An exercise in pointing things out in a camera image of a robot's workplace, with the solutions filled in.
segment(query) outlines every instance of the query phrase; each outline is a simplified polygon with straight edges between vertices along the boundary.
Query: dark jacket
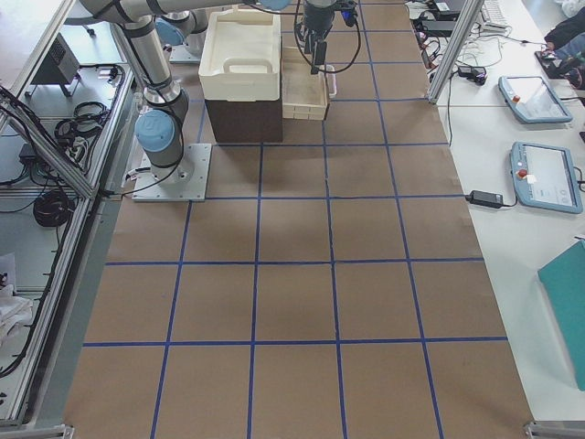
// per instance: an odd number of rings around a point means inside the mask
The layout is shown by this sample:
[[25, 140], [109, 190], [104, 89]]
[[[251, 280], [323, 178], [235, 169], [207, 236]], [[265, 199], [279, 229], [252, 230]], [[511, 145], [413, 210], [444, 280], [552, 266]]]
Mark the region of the dark jacket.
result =
[[553, 43], [555, 48], [562, 48], [574, 37], [583, 32], [585, 32], [585, 7], [582, 7], [575, 16], [558, 23], [545, 36], [545, 41]]

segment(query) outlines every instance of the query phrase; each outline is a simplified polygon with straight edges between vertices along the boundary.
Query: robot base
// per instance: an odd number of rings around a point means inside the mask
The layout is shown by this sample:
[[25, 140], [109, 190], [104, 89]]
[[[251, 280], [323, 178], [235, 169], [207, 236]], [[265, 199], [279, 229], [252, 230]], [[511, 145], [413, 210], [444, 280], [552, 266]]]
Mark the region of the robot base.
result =
[[183, 45], [174, 46], [169, 62], [172, 64], [199, 64], [201, 56], [193, 55]]
[[[184, 160], [193, 164], [195, 170], [191, 178], [177, 183], [164, 181], [147, 189], [135, 192], [134, 201], [203, 201], [207, 188], [207, 174], [211, 159], [211, 144], [191, 144], [185, 146]], [[150, 166], [146, 154], [140, 166]], [[152, 185], [156, 180], [151, 173], [139, 174], [135, 189]]]

